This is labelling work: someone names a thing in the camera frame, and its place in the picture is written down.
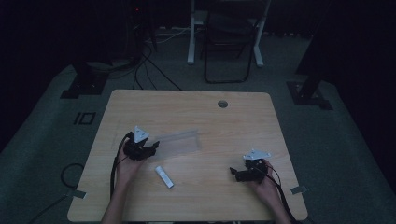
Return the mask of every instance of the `white marker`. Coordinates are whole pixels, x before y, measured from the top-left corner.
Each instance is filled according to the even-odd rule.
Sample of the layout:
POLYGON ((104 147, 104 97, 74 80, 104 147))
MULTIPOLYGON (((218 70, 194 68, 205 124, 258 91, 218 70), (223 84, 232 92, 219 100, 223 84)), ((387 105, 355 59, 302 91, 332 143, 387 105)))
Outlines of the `white marker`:
POLYGON ((165 173, 165 171, 163 170, 163 168, 161 166, 157 166, 155 168, 155 172, 157 172, 157 174, 161 177, 161 179, 163 180, 163 182, 165 183, 165 185, 168 188, 172 188, 174 186, 174 184, 172 183, 172 180, 165 173))

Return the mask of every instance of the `transparent plastic sheet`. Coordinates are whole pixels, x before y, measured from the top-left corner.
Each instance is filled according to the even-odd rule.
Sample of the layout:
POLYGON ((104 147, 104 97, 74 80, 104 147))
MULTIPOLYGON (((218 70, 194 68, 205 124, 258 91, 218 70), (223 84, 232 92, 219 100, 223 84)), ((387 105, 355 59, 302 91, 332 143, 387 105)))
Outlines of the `transparent plastic sheet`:
POLYGON ((198 129, 159 135, 156 141, 160 141, 160 145, 149 161, 162 161, 201 150, 198 129))

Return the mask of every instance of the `gray carpet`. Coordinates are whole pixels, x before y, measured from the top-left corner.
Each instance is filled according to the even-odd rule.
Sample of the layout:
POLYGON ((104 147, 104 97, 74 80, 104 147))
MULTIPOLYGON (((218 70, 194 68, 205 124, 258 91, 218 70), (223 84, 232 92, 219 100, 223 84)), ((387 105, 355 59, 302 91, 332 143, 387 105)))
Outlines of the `gray carpet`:
MULTIPOLYGON (((286 82, 306 79, 294 73, 309 40, 264 36, 261 42, 264 67, 253 64, 245 83, 215 85, 204 82, 200 41, 198 38, 195 65, 187 65, 189 39, 186 37, 159 44, 158 52, 153 52, 150 59, 183 91, 268 92, 298 180, 309 188, 304 199, 310 219, 315 223, 396 223, 395 195, 336 88, 329 83, 320 84, 333 110, 295 105, 290 97, 286 82)), ((240 59, 240 66, 245 67, 246 61, 240 59)), ((92 65, 104 68, 97 63, 92 65)), ((157 89, 176 89, 151 64, 146 63, 146 67, 157 89)), ((153 89, 146 67, 143 65, 138 70, 138 80, 145 89, 153 89)), ((230 72, 227 67, 214 70, 230 72)), ((134 83, 133 72, 114 72, 102 95, 61 100, 62 92, 69 88, 74 76, 75 71, 67 67, 53 79, 35 110, 1 153, 0 223, 27 223, 67 192, 60 179, 63 168, 74 162, 85 163, 111 92, 132 89, 134 83), (78 113, 96 113, 96 116, 91 125, 75 124, 78 113)), ((66 179, 75 184, 80 175, 81 171, 74 167, 66 179)), ((66 198, 36 223, 68 223, 70 203, 71 198, 66 198)))

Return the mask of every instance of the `wooden table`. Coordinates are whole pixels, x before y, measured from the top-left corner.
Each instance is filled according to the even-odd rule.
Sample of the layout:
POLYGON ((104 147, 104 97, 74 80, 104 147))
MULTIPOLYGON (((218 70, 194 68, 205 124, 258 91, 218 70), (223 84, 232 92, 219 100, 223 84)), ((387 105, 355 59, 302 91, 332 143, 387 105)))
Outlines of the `wooden table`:
POLYGON ((78 184, 87 192, 75 198, 71 221, 99 221, 109 202, 110 171, 122 137, 138 125, 150 139, 198 130, 199 150, 160 161, 150 158, 130 189, 124 211, 129 221, 270 220, 271 213, 229 167, 245 170, 242 156, 252 148, 268 159, 282 181, 297 219, 307 211, 271 97, 258 92, 113 91, 78 184), (221 108, 218 101, 228 106, 221 108), (161 165, 174 182, 168 189, 155 173, 161 165))

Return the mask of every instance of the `chair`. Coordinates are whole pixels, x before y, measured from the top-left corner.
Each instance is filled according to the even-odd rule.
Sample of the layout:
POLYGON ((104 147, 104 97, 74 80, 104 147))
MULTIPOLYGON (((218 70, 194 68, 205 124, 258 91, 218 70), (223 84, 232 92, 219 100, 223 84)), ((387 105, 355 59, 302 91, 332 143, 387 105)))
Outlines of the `chair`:
POLYGON ((205 24, 205 40, 201 52, 201 57, 202 53, 205 56, 206 82, 237 83, 247 80, 256 40, 256 28, 266 13, 266 8, 267 5, 261 0, 218 0, 209 7, 205 24), (236 58, 239 58, 248 44, 251 47, 247 72, 243 77, 225 80, 213 80, 208 77, 207 53, 209 51, 238 51, 236 58), (216 46, 218 49, 209 49, 209 46, 216 46))

